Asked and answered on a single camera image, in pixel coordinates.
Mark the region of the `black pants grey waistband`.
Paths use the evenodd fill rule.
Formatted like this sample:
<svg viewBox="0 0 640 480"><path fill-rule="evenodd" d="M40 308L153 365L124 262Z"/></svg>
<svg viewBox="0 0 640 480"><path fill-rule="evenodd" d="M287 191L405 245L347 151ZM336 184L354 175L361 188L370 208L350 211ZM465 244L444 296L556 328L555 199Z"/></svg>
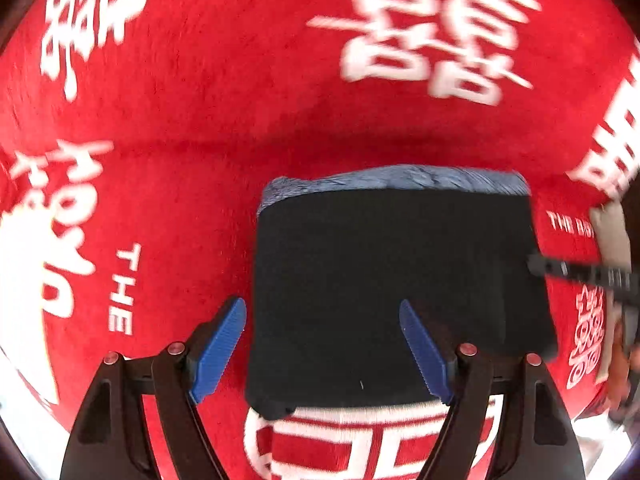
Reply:
<svg viewBox="0 0 640 480"><path fill-rule="evenodd" d="M409 300L480 350L558 353L529 187L514 172L398 165L280 177L257 214L247 403L378 408L430 396L402 336Z"/></svg>

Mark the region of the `red blanket white characters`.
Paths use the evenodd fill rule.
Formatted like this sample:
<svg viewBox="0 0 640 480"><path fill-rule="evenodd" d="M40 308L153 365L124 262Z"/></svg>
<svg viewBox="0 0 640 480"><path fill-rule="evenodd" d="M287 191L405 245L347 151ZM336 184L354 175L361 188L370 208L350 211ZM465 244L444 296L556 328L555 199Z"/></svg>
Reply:
<svg viewBox="0 0 640 480"><path fill-rule="evenodd" d="M20 0L1 33L1 425L48 479L104 356L156 356L230 297L196 406L226 479L415 479L449 408L245 397L257 214L280 177L514 172L538 249L630 260L639 41L611 0ZM634 392L612 292L546 283L575 422Z"/></svg>

